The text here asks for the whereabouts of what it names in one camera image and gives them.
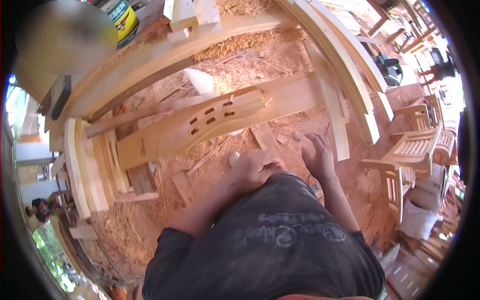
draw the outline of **green foliage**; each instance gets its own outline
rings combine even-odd
[[[66,269],[64,263],[59,260],[63,258],[65,254],[63,253],[52,225],[50,223],[43,224],[33,232],[32,236],[40,252],[40,256],[45,260],[53,277],[62,289],[68,291],[67,285],[62,281],[62,275],[64,278],[68,278]]]

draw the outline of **yellow paint can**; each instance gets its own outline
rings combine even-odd
[[[117,49],[133,41],[140,22],[127,0],[110,0],[102,6],[101,10],[107,13],[117,27],[119,35]]]

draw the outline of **gray t-shirt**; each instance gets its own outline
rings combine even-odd
[[[166,228],[145,272],[150,299],[376,299],[385,275],[361,231],[349,233],[300,178],[272,175],[194,240]]]

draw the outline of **wooden furniture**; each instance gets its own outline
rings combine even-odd
[[[403,195],[416,178],[432,175],[432,154],[442,127],[406,132],[392,149],[380,160],[363,159],[360,165],[380,171],[382,194],[380,200],[370,199],[373,205],[383,209],[393,208],[397,222],[402,222]]]

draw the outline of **sawdust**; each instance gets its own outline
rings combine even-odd
[[[266,45],[291,43],[302,41],[306,38],[307,34],[298,28],[281,28],[257,33],[245,33],[243,35],[233,36],[221,43],[211,46],[195,54],[194,58],[196,61],[201,61],[246,48],[258,49]]]
[[[254,17],[263,12],[279,11],[282,8],[274,0],[229,0],[217,3],[220,15],[233,14],[235,16]]]

